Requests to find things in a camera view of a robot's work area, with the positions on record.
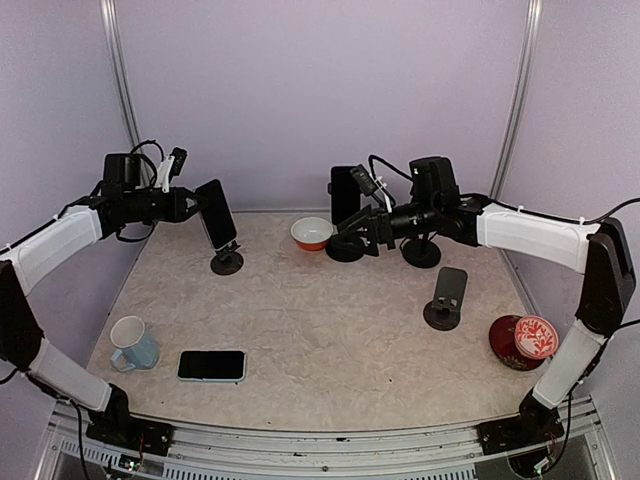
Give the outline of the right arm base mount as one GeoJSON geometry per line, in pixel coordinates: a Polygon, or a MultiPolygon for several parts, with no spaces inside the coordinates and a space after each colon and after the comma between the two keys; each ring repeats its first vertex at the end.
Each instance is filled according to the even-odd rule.
{"type": "Polygon", "coordinates": [[[482,422],[477,433],[483,454],[493,455],[560,438],[565,430],[558,408],[547,408],[530,391],[515,416],[482,422]]]}

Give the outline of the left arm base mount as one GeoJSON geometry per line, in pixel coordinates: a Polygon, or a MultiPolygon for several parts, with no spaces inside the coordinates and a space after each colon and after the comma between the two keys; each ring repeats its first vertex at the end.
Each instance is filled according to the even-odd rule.
{"type": "Polygon", "coordinates": [[[166,457],[174,426],[132,416],[127,394],[111,384],[111,393],[103,411],[89,410],[86,436],[105,444],[166,457]]]}

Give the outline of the orange white bowl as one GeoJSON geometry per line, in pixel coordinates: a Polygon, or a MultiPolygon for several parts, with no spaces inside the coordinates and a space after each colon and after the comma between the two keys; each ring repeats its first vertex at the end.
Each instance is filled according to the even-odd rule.
{"type": "Polygon", "coordinates": [[[290,233],[302,250],[314,252],[327,246],[334,234],[334,226],[323,218],[305,217],[293,223],[290,233]]]}

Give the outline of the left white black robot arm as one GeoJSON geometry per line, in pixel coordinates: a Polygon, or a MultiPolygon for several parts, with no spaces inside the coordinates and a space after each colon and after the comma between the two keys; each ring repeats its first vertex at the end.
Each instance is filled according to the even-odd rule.
{"type": "Polygon", "coordinates": [[[30,296],[73,257],[120,234],[131,224],[181,223],[207,204],[172,181],[187,153],[174,148],[149,185],[140,170],[149,158],[137,152],[109,154],[103,177],[87,195],[1,250],[1,358],[47,394],[85,408],[92,422],[121,445],[140,434],[127,394],[90,373],[56,347],[38,323],[30,296]]]}

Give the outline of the black teal phone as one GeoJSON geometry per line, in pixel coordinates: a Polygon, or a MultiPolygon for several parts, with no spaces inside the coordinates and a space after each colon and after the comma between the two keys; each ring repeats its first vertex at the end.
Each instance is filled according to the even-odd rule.
{"type": "Polygon", "coordinates": [[[353,166],[334,166],[330,170],[331,222],[337,226],[356,214],[361,206],[360,188],[351,175],[353,166]]]}

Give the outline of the black pole phone stand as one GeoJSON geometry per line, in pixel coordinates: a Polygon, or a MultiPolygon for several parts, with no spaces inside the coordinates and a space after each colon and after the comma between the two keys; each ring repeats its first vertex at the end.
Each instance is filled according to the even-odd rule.
{"type": "Polygon", "coordinates": [[[330,240],[327,244],[325,252],[331,259],[343,263],[354,262],[362,258],[361,253],[352,253],[348,251],[338,250],[337,248],[332,246],[332,240],[330,240]]]}
{"type": "Polygon", "coordinates": [[[437,266],[442,258],[441,250],[434,242],[436,233],[405,238],[400,245],[403,259],[411,266],[430,269],[437,266]]]}

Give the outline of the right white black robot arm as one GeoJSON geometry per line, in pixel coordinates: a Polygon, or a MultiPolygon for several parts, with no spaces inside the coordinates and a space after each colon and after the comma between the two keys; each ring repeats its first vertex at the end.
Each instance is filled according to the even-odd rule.
{"type": "Polygon", "coordinates": [[[581,279],[573,324],[511,423],[512,436],[531,444],[624,326],[637,280],[623,225],[612,213],[569,219],[463,194],[446,157],[413,160],[409,171],[409,202],[385,198],[352,214],[336,228],[337,247],[376,256],[380,246],[393,249],[399,239],[434,233],[469,247],[535,258],[581,279]]]}

